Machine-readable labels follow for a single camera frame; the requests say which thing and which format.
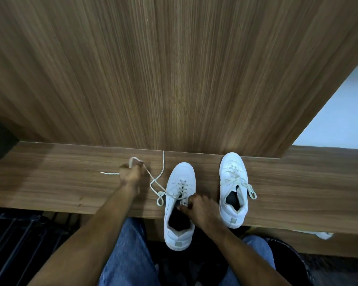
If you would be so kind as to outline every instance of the shoelace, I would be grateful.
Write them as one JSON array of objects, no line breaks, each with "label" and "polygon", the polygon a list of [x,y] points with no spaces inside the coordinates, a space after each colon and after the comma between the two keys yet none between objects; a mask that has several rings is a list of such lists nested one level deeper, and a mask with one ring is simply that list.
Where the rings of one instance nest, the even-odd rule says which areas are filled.
[{"label": "shoelace", "polygon": [[220,180],[220,185],[231,185],[232,187],[239,186],[237,190],[243,191],[243,188],[248,189],[249,196],[251,199],[255,200],[257,195],[253,190],[252,186],[239,174],[239,169],[236,167],[229,167],[229,170],[226,170],[227,173],[232,175],[232,178]]},{"label": "shoelace", "polygon": [[[153,179],[153,180],[150,182],[150,189],[158,196],[158,198],[157,198],[157,205],[160,206],[160,207],[163,206],[163,204],[164,204],[164,200],[163,200],[163,196],[164,196],[164,195],[168,195],[168,196],[170,196],[170,197],[172,197],[172,198],[174,198],[174,199],[177,198],[178,200],[182,200],[182,199],[185,198],[185,195],[186,195],[186,193],[187,193],[187,187],[188,187],[188,184],[186,183],[186,181],[185,181],[185,180],[181,180],[181,181],[178,182],[178,184],[177,184],[178,196],[172,196],[172,195],[168,194],[168,193],[167,193],[167,190],[166,190],[164,187],[162,187],[162,186],[157,182],[157,179],[160,178],[160,176],[161,176],[162,173],[164,172],[164,151],[162,151],[162,158],[163,158],[163,168],[162,168],[161,173],[160,173],[156,178],[154,178],[154,177],[152,176],[152,174],[151,174],[151,173],[148,171],[148,169],[146,168],[145,164],[143,164],[143,167],[146,169],[146,171],[148,172],[148,174],[150,175],[150,177]],[[133,162],[134,159],[137,160],[137,161],[139,161],[139,162],[143,162],[142,160],[138,159],[137,157],[131,157],[131,158],[129,159],[129,168],[132,167],[132,162]],[[106,172],[101,172],[101,173],[103,173],[103,174],[105,174],[105,175],[119,175],[119,173],[106,173]],[[153,188],[153,186],[152,186],[153,183],[156,183],[163,191],[159,191],[159,192],[155,191],[154,188]]]}]

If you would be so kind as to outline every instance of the blue jeans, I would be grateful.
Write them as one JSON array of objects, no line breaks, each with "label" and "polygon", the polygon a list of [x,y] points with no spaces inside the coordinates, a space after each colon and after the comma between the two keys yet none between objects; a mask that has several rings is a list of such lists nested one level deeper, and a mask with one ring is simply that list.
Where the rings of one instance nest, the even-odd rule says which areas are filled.
[{"label": "blue jeans", "polygon": [[[142,286],[160,285],[150,253],[146,246],[146,233],[140,222],[127,218],[119,238],[102,271],[99,286]],[[248,236],[243,242],[251,246],[273,268],[274,259],[268,243],[258,236]],[[236,276],[230,268],[220,286],[238,286]]]}]

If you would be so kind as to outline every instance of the black insole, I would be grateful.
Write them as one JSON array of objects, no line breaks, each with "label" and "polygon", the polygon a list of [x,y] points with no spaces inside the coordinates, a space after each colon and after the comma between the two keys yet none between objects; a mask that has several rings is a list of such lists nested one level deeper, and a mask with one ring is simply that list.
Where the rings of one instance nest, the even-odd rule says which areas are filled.
[{"label": "black insole", "polygon": [[226,203],[233,206],[236,211],[238,211],[241,208],[239,199],[237,197],[237,192],[230,192],[228,197],[226,198]]},{"label": "black insole", "polygon": [[190,219],[176,208],[179,205],[180,200],[177,200],[171,216],[168,219],[168,225],[177,231],[182,231],[190,228]]}]

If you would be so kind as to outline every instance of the white wall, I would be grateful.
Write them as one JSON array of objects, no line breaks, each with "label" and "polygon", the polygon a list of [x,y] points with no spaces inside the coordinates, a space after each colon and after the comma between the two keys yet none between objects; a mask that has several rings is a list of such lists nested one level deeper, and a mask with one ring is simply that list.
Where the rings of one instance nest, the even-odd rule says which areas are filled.
[{"label": "white wall", "polygon": [[358,66],[294,144],[358,148]]}]

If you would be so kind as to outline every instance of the forearm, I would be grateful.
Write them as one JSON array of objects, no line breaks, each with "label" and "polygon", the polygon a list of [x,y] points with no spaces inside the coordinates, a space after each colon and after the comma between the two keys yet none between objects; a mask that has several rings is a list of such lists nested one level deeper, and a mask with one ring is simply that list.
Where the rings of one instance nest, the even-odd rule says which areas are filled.
[{"label": "forearm", "polygon": [[275,269],[226,227],[212,230],[209,236],[242,285],[289,285]]},{"label": "forearm", "polygon": [[29,285],[95,285],[134,197],[127,186],[119,187],[89,222],[48,259]]}]

